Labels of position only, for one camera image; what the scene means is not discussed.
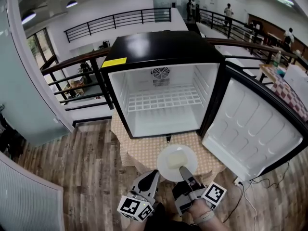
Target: refrigerator door inner panel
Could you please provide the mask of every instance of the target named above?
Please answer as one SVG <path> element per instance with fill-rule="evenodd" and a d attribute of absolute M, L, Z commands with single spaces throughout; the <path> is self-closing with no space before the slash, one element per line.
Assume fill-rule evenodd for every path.
<path fill-rule="evenodd" d="M 185 64 L 108 73 L 133 137 L 201 127 L 218 64 Z"/>
<path fill-rule="evenodd" d="M 297 147 L 303 136 L 274 107 L 231 78 L 203 145 L 242 180 Z"/>

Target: refrigerator shelf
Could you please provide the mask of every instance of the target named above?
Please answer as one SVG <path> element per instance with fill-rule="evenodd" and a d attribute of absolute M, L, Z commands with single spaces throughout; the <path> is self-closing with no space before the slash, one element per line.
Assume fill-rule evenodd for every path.
<path fill-rule="evenodd" d="M 202 104 L 194 85 L 171 86 L 164 89 L 131 93 L 128 100 L 128 112 L 155 110 Z"/>

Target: corrugated white panel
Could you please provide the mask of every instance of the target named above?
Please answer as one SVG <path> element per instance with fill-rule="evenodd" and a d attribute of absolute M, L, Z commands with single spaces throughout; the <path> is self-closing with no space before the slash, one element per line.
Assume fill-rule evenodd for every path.
<path fill-rule="evenodd" d="M 249 180 L 302 140 L 275 108 L 231 79 L 203 145 L 242 180 Z"/>
<path fill-rule="evenodd" d="M 62 231 L 61 187 L 22 169 L 0 153 L 0 225 L 6 231 Z"/>

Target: ceiling light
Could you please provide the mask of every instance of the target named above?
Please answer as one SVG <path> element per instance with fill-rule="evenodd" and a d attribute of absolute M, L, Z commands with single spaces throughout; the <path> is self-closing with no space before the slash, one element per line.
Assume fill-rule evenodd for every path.
<path fill-rule="evenodd" d="M 78 4 L 77 3 L 77 1 L 75 1 L 75 0 L 70 0 L 68 3 L 67 3 L 67 8 L 70 8 L 70 7 L 73 7 L 73 6 L 75 6 L 76 4 Z"/>
<path fill-rule="evenodd" d="M 33 12 L 32 10 L 27 11 L 23 18 L 21 19 L 21 24 L 26 24 L 28 21 L 31 21 L 37 14 Z"/>
<path fill-rule="evenodd" d="M 279 2 L 294 5 L 294 3 L 291 0 L 278 0 Z"/>

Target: white plate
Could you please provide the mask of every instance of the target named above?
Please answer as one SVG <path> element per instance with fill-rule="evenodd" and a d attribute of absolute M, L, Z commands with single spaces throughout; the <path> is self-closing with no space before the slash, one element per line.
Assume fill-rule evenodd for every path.
<path fill-rule="evenodd" d="M 167 159 L 168 156 L 178 150 L 183 150 L 185 153 L 188 163 L 184 165 L 188 170 L 194 174 L 198 167 L 198 160 L 196 154 L 191 148 L 182 144 L 173 144 L 165 148 L 160 152 L 157 158 L 157 168 L 160 174 L 169 181 L 179 182 L 183 181 L 183 177 L 180 174 L 179 169 L 170 169 L 168 168 Z"/>

